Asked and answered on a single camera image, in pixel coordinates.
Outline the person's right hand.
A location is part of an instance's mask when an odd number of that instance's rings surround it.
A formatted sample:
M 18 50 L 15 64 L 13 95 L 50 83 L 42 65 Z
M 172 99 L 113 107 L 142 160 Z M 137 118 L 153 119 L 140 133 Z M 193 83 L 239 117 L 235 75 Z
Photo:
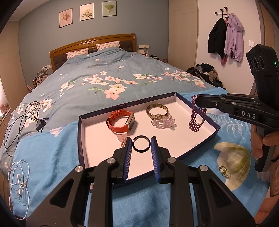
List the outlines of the person's right hand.
M 266 135 L 264 138 L 258 135 L 256 126 L 251 125 L 251 147 L 252 147 L 252 155 L 254 159 L 262 158 L 263 156 L 263 145 L 267 147 L 275 147 L 272 161 L 278 160 L 278 145 L 279 145 L 279 132 L 274 131 L 268 135 Z

